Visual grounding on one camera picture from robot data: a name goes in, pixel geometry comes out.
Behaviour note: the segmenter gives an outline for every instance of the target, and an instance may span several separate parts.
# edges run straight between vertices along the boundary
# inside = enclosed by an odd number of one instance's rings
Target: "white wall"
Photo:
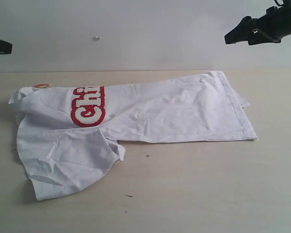
[[[291,67],[282,44],[225,45],[273,0],[0,0],[0,72]],[[95,36],[100,41],[93,41]]]

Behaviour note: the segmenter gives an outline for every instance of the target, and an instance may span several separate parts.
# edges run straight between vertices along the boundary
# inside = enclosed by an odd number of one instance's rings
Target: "white t-shirt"
[[[157,83],[80,88],[24,87],[17,150],[38,200],[73,194],[100,179],[125,149],[149,143],[253,140],[242,99],[213,71]]]

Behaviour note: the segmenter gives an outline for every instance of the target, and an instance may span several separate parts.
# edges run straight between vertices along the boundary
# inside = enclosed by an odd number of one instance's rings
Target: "light wooden surface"
[[[0,74],[0,233],[291,233],[291,69],[225,71],[251,104],[245,111],[257,141],[126,142],[124,162],[97,183],[68,197],[35,200],[14,150],[15,114],[7,104],[14,89],[203,72]]]

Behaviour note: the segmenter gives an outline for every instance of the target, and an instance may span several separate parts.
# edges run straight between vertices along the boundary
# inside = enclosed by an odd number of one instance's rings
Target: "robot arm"
[[[248,41],[249,45],[281,43],[281,39],[291,34],[291,0],[283,0],[277,6],[266,10],[261,18],[244,17],[240,24],[225,36],[226,44]]]

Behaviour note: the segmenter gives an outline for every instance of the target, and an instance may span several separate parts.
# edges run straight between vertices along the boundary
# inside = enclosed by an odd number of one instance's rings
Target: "white backdrop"
[[[282,44],[225,45],[273,0],[0,0],[0,72],[291,67]],[[94,36],[101,40],[94,41]]]

